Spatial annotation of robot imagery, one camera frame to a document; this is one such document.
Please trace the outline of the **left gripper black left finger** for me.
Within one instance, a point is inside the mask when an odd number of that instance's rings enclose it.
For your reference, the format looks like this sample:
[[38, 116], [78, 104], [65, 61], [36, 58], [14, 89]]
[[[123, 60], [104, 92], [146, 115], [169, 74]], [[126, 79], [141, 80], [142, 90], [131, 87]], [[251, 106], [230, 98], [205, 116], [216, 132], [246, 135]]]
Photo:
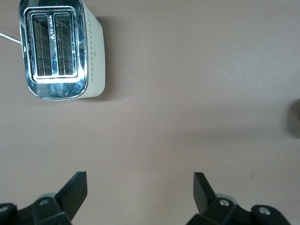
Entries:
[[87, 197], [87, 173], [76, 172], [58, 191], [40, 196], [34, 203], [18, 209], [14, 203], [0, 205], [2, 225], [71, 225]]

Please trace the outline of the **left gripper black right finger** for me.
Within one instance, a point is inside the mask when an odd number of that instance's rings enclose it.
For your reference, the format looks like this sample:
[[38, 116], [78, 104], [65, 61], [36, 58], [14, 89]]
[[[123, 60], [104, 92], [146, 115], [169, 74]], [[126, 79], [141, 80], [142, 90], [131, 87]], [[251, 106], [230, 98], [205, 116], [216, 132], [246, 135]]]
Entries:
[[255, 205], [251, 211], [240, 207], [228, 195], [216, 194], [202, 172], [194, 173], [193, 196], [198, 213], [188, 225], [289, 225], [277, 209]]

